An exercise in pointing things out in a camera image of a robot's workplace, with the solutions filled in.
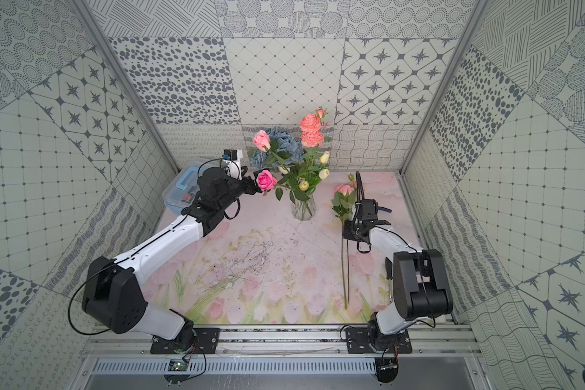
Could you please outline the magenta rose stem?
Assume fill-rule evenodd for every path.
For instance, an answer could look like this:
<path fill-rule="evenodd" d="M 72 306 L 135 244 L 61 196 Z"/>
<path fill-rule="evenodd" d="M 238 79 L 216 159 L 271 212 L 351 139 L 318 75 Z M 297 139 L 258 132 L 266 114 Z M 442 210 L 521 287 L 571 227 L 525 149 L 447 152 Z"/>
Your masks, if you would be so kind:
<path fill-rule="evenodd" d="M 287 190 L 290 201 L 296 202 L 294 191 L 298 189 L 299 182 L 294 174 L 288 173 L 277 179 L 271 171 L 264 169 L 258 173 L 256 182 L 263 193 L 274 193 L 278 201 L 284 197 L 284 191 Z"/>

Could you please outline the large coral pink rose stem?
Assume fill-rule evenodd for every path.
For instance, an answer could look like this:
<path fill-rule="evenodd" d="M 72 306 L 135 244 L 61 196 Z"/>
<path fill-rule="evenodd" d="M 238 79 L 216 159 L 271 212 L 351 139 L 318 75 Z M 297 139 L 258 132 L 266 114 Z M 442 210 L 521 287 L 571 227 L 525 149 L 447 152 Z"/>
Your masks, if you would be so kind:
<path fill-rule="evenodd" d="M 357 196 L 357 184 L 355 176 L 349 174 L 348 182 L 339 185 L 334 193 L 332 209 L 341 223 L 341 274 L 343 283 L 344 308 L 349 308 L 350 302 L 350 271 L 349 271 L 349 245 L 344 239 L 345 223 L 350 222 L 354 216 L 354 204 Z"/>

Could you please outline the light pink rose stem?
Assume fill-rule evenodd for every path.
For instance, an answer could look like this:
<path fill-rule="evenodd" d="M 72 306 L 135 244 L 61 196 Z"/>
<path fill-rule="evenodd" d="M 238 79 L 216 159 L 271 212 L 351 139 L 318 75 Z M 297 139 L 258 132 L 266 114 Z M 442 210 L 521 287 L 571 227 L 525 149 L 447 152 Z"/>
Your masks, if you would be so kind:
<path fill-rule="evenodd" d="M 277 144 L 274 141 L 270 142 L 269 136 L 266 135 L 263 130 L 256 133 L 253 138 L 253 143 L 257 149 L 267 152 L 269 157 L 275 157 L 281 162 L 284 162 L 284 160 L 276 154 Z"/>

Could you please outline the coral rose cluster stem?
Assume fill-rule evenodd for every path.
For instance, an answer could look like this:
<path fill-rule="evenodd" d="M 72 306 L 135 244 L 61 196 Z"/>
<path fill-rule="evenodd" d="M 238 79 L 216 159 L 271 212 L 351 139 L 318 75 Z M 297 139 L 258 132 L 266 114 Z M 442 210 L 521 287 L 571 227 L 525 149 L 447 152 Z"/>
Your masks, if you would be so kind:
<path fill-rule="evenodd" d="M 320 108 L 315 113 L 308 114 L 302 118 L 300 123 L 300 129 L 302 130 L 301 142 L 305 154 L 310 151 L 318 151 L 325 143 L 327 138 L 323 134 L 323 129 L 326 124 L 323 119 L 326 113 L 323 108 Z"/>

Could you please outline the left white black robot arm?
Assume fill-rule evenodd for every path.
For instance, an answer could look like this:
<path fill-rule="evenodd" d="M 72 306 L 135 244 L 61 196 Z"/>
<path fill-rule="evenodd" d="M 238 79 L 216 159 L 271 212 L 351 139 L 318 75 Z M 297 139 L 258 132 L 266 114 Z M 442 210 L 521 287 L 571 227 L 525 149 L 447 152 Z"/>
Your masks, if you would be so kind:
<path fill-rule="evenodd" d="M 87 315 L 115 334 L 149 334 L 180 351 L 193 345 L 193 322 L 149 303 L 142 287 L 185 247 L 213 232 L 241 196 L 262 191 L 256 174 L 234 178 L 222 167 L 206 169 L 198 177 L 198 187 L 193 203 L 161 232 L 115 258 L 92 261 L 86 281 L 77 289 Z"/>

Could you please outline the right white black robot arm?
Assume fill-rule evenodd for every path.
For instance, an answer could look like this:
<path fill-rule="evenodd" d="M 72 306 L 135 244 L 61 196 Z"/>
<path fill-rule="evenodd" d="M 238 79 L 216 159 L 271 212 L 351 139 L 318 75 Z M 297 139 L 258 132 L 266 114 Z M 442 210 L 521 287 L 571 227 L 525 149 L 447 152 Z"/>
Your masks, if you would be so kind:
<path fill-rule="evenodd" d="M 375 312 L 368 322 L 371 347 L 389 349 L 393 341 L 416 323 L 434 328 L 436 319 L 453 311 L 453 298 L 442 254 L 409 243 L 380 219 L 378 203 L 355 203 L 353 218 L 344 223 L 343 238 L 354 242 L 363 254 L 382 254 L 392 282 L 392 302 Z"/>

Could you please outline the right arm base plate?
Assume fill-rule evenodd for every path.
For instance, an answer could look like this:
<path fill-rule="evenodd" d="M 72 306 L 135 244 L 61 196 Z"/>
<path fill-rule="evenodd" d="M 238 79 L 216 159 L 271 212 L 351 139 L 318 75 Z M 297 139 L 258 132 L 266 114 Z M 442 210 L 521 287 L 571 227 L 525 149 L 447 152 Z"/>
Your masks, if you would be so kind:
<path fill-rule="evenodd" d="M 407 331 L 396 335 L 384 335 L 369 327 L 345 325 L 340 331 L 349 354 L 411 354 L 413 348 Z"/>

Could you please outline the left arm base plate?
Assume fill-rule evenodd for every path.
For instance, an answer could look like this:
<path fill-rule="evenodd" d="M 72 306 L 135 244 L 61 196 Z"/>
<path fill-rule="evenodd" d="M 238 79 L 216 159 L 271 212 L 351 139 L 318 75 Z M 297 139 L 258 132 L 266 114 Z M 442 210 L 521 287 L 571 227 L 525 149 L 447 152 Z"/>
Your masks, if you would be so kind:
<path fill-rule="evenodd" d="M 220 328 L 183 329 L 174 340 L 154 336 L 150 348 L 151 354 L 186 354 L 193 347 L 198 352 L 214 354 L 219 344 Z"/>

